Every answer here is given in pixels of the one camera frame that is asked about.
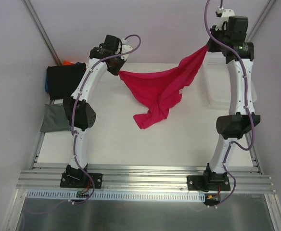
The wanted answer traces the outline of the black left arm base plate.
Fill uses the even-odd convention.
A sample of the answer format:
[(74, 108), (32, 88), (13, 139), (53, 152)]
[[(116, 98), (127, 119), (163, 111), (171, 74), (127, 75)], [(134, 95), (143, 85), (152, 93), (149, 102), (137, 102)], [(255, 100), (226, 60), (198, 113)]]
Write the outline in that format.
[[(102, 173), (89, 173), (91, 176), (94, 186), (96, 189), (102, 187)], [(69, 176), (66, 172), (62, 174), (60, 187), (61, 188), (86, 188), (88, 186), (89, 177), (86, 174), (83, 174), (80, 180)]]

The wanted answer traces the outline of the pink t shirt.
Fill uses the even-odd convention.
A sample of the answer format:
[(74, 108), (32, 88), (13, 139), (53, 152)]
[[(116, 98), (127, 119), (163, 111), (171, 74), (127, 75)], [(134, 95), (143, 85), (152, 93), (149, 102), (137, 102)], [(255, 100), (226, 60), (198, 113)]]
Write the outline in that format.
[(144, 114), (133, 116), (140, 129), (167, 119), (169, 110), (182, 99), (180, 92), (188, 87), (203, 64), (208, 47), (205, 45), (193, 54), (183, 58), (177, 67), (153, 73), (120, 71), (119, 77), (134, 98), (148, 108)]

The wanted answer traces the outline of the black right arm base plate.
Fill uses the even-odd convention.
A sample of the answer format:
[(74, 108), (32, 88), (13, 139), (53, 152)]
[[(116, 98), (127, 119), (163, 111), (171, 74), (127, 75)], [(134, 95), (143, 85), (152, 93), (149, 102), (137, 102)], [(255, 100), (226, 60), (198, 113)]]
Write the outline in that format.
[(223, 176), (217, 179), (210, 179), (203, 175), (189, 175), (187, 176), (187, 186), (189, 191), (230, 191), (229, 178)]

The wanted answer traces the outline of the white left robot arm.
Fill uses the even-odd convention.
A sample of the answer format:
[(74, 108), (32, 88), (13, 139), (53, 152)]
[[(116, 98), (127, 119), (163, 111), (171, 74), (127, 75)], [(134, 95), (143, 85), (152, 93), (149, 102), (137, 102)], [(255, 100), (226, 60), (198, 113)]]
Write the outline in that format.
[(127, 44), (94, 47), (90, 51), (87, 70), (81, 82), (70, 97), (63, 99), (64, 112), (73, 135), (72, 154), (65, 174), (77, 187), (84, 186), (88, 180), (88, 135), (96, 120), (96, 113), (89, 104), (93, 91), (106, 72), (118, 75), (132, 50)]

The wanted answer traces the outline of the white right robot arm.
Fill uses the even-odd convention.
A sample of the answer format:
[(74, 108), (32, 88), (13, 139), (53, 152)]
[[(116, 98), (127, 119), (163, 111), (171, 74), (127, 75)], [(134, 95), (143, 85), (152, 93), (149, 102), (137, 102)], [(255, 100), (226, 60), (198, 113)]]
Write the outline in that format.
[(219, 134), (217, 146), (211, 161), (201, 178), (201, 190), (230, 191), (227, 165), (235, 146), (247, 133), (254, 132), (260, 123), (255, 114), (252, 100), (251, 71), (254, 60), (254, 45), (245, 42), (246, 34), (241, 30), (229, 31), (213, 26), (209, 32), (208, 50), (222, 52), (230, 77), (229, 114), (217, 118)]

